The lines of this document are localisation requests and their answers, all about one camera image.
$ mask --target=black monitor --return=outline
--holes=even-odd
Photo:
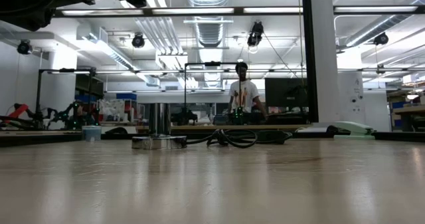
[[[267,107],[308,107],[307,79],[266,78]]]

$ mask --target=metal cylinder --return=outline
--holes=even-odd
[[[170,104],[150,104],[149,106],[149,135],[171,135]]]

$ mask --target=man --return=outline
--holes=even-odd
[[[244,62],[240,62],[235,67],[236,73],[239,76],[241,81],[239,87],[239,80],[232,83],[230,86],[229,95],[231,96],[230,102],[228,103],[229,113],[234,112],[239,106],[243,108],[244,112],[251,113],[252,101],[254,101],[258,109],[263,114],[264,118],[267,118],[266,109],[264,109],[259,97],[258,89],[255,84],[246,79],[246,71],[248,70],[248,65]]]

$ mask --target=graphic t-shirt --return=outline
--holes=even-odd
[[[240,83],[242,98],[239,98],[239,81],[232,83],[230,86],[229,95],[233,97],[232,112],[238,108],[239,101],[242,102],[241,106],[244,108],[244,112],[251,113],[252,100],[259,96],[258,89],[255,84],[249,80]]]

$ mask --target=metal base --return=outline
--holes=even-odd
[[[172,150],[186,148],[186,136],[134,137],[131,148],[144,150]]]

